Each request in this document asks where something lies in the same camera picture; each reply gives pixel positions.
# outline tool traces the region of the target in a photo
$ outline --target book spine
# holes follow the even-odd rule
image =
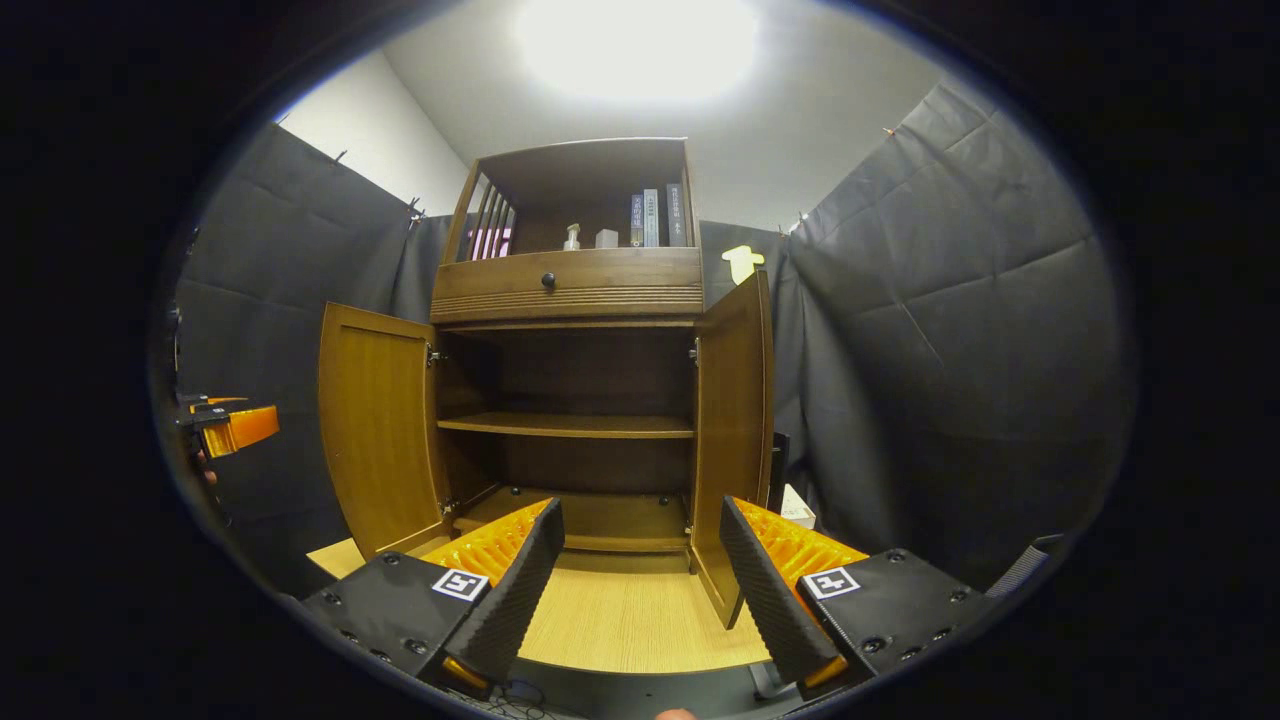
[[[667,245],[687,247],[685,238],[685,197],[680,183],[667,183]]]
[[[644,245],[644,196],[631,196],[631,247]]]
[[[658,247],[658,191],[644,191],[644,246]]]

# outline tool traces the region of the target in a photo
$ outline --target ceiling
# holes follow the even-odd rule
[[[384,53],[467,165],[553,142],[689,137],[700,219],[786,229],[883,142],[882,128],[897,126],[941,70],[846,10],[744,1],[759,19],[751,68],[707,101],[584,101],[548,87],[525,67],[511,0],[460,3]],[[596,44],[581,45],[590,61]]]

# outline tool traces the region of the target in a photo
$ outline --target open cabinet door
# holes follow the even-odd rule
[[[360,553],[408,551],[449,534],[428,369],[435,331],[330,302],[320,334],[320,432]]]
[[[773,329],[769,283],[756,270],[698,322],[698,470],[694,570],[726,628],[742,609],[719,539],[726,495],[764,505],[773,450]]]

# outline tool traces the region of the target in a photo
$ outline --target white box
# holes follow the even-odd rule
[[[617,247],[618,246],[618,232],[617,231],[600,231],[595,233],[595,246],[596,247]]]
[[[813,514],[813,510],[805,505],[805,501],[800,498],[790,483],[782,486],[782,516],[791,520],[801,528],[813,529],[814,521],[818,519]]]

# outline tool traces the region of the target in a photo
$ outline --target door hinge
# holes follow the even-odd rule
[[[431,343],[426,343],[426,366],[430,368],[434,363],[443,363],[448,360],[449,356],[431,347]]]

